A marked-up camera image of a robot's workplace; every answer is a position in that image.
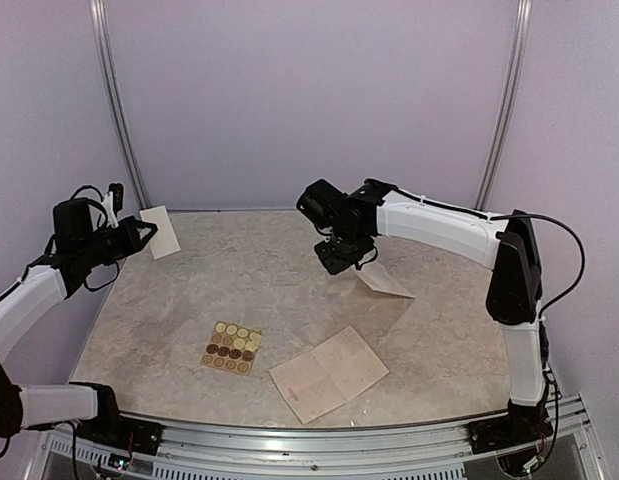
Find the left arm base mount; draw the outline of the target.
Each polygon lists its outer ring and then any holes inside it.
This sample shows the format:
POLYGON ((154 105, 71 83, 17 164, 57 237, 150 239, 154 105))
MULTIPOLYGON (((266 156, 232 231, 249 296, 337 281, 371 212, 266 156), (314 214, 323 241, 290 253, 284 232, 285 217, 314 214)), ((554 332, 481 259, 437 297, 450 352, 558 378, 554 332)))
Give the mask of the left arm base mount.
POLYGON ((122 415, 110 386, 88 382, 71 385, 91 388, 97 394, 97 415, 78 422, 79 438, 131 453, 157 454, 164 429, 160 423, 122 415))

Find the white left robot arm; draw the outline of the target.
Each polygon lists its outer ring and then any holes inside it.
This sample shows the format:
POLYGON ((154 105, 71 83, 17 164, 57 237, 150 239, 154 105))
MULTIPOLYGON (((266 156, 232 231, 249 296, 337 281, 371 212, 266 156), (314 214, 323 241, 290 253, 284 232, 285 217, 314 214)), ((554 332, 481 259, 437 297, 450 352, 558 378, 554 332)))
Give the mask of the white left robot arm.
POLYGON ((107 385, 17 385, 4 362, 47 312, 88 286, 92 271, 117 266, 141 252, 158 233, 152 222, 117 217, 122 193, 113 184, 101 199, 72 196, 52 210, 54 232, 43 254, 0 295, 0 438, 23 430, 82 421, 110 445, 122 443, 129 424, 107 385))

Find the cream paper envelope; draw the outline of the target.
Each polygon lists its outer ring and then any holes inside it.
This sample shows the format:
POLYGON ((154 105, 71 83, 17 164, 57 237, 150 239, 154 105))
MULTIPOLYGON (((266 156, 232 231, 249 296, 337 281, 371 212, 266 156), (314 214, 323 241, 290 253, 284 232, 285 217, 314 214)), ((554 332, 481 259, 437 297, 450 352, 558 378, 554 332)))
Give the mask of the cream paper envelope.
POLYGON ((375 292, 402 298, 415 298, 415 296, 398 282, 380 263, 374 262, 365 264, 360 270, 356 270, 355 274, 375 292))

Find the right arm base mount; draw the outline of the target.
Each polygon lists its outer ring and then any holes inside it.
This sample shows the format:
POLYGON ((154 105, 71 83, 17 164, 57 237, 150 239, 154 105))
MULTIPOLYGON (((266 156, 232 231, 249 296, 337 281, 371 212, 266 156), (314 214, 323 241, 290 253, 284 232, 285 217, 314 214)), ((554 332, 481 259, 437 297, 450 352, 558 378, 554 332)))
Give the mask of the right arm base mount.
POLYGON ((472 453, 503 450, 551 436, 553 427, 546 404, 546 396, 534 406, 520 406, 509 401, 505 415, 470 422, 467 432, 472 453))

